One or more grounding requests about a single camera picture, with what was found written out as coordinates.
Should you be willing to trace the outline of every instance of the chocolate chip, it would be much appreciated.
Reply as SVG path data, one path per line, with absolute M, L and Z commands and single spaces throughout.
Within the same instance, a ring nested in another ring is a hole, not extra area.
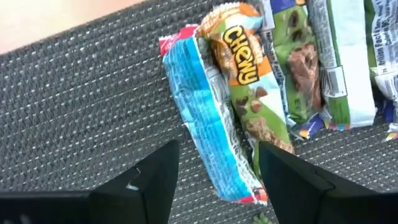
M 248 111 L 246 111 L 246 109 L 245 109 L 244 106 L 242 106 L 242 105 L 238 105 L 238 106 L 236 107 L 236 112 L 237 112 L 237 114 L 238 114 L 240 117 L 242 117 L 242 116 L 244 116 L 244 115 L 246 115 L 246 114 L 248 113 Z
M 244 98 L 241 99 L 236 99 L 236 105 L 244 106 L 248 102 L 249 97 L 245 96 Z
M 289 26 L 296 27 L 299 24 L 299 13 L 294 10 L 289 17 Z
M 258 112 L 260 112 L 260 110 L 261 110 L 262 103 L 261 103 L 260 101 L 253 100 L 253 101 L 251 102 L 250 107 L 251 107 L 251 110 L 252 110 L 254 113 L 258 113 Z
M 260 97 L 263 97 L 266 95 L 268 95 L 268 92 L 266 89 L 264 89 L 263 87 L 260 87 L 260 86 L 257 87 L 257 89 L 256 89 L 256 97 L 257 98 L 260 98 Z
M 296 30 L 292 34 L 293 41 L 303 41 L 305 40 L 305 35 L 303 34 L 302 30 Z

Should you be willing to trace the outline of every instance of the barcode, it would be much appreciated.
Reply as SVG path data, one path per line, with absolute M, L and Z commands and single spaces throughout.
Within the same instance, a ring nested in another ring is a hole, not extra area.
M 336 72 L 335 71 L 328 71 L 328 81 L 329 81 L 329 87 L 331 91 L 331 95 L 336 95 L 337 93 L 340 92 L 337 78 L 336 78 Z
M 344 73 L 341 67 L 320 70 L 321 88 L 327 97 L 346 96 Z

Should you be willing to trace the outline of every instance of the crinkled plastic wrapper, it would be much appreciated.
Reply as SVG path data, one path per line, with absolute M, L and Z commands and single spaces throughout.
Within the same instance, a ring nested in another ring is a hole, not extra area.
M 398 139 L 398 0 L 364 3 L 371 80 L 390 100 L 385 107 L 392 118 L 386 141 Z
M 370 126 L 376 109 L 369 78 L 364 2 L 311 0 L 308 15 L 322 65 L 321 113 L 327 128 Z
M 280 88 L 255 34 L 262 16 L 249 4 L 230 3 L 214 8 L 200 25 L 211 41 L 221 71 L 228 77 L 233 106 L 254 148 L 254 171 L 259 176 L 259 141 L 269 141 L 294 153 L 287 132 Z
M 237 134 L 228 81 L 213 64 L 210 43 L 195 33 L 188 26 L 160 38 L 182 120 L 218 196 L 229 202 L 266 204 L 266 191 L 246 159 L 250 147 L 244 147 L 244 136 Z
M 317 42 L 305 1 L 262 2 L 272 8 L 263 13 L 264 18 L 273 14 L 275 27 L 263 27 L 261 37 L 281 89 L 288 127 L 292 134 L 308 139 L 324 124 L 318 115 L 322 106 Z

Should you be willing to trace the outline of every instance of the beige surface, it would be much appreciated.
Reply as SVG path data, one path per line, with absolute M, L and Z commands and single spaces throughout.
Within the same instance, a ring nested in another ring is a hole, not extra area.
M 0 0 L 0 54 L 143 0 Z

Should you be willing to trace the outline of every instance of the woven placemat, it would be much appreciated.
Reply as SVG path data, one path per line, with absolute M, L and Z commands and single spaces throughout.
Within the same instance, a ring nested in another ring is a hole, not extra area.
M 225 1 L 148 1 L 0 56 L 0 190 L 92 189 L 170 139 L 182 145 L 170 223 L 252 223 L 271 207 L 222 202 L 169 92 L 158 38 Z M 377 191 L 398 190 L 387 125 L 322 131 L 300 157 Z

